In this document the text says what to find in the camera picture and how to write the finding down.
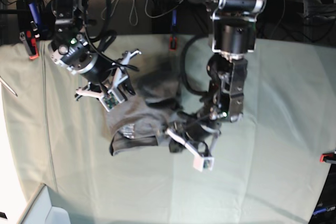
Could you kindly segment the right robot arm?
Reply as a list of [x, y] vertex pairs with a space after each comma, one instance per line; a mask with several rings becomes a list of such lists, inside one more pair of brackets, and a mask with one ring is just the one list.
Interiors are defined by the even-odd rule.
[[[111, 13], [111, 0], [106, 0], [106, 14]], [[84, 77], [88, 83], [76, 90], [75, 99], [92, 97], [122, 102], [128, 92], [135, 95], [128, 70], [133, 54], [125, 52], [118, 59], [105, 55], [105, 50], [115, 41], [117, 33], [109, 30], [105, 20], [98, 35], [91, 37], [89, 27], [95, 21], [88, 17], [89, 0], [52, 0], [55, 16], [55, 33], [50, 47], [52, 61], [72, 74]]]

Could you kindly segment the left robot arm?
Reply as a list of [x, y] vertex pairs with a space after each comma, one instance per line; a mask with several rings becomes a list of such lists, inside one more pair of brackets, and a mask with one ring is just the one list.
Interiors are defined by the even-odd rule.
[[255, 50], [257, 17], [266, 6], [266, 0], [191, 1], [204, 4], [209, 17], [206, 38], [213, 55], [206, 71], [210, 82], [208, 89], [201, 91], [193, 89], [187, 79], [188, 50], [202, 39], [202, 35], [196, 35], [181, 52], [180, 71], [186, 90], [200, 96], [203, 106], [193, 114], [179, 112], [180, 120], [169, 125], [171, 153], [180, 153], [188, 147], [199, 148], [205, 145], [207, 137], [220, 136], [223, 123], [234, 123], [242, 118], [248, 66], [245, 56]]

